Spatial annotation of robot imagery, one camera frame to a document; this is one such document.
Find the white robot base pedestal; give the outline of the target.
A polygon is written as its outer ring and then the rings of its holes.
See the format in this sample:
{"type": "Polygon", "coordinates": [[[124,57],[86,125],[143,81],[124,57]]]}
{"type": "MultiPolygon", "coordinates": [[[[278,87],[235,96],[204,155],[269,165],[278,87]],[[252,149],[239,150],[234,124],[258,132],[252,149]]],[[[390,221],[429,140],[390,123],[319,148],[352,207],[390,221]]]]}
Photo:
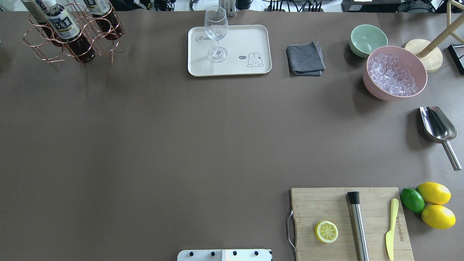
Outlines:
{"type": "Polygon", "coordinates": [[[272,250],[264,248],[182,250],[178,261],[272,261],[272,250]]]}

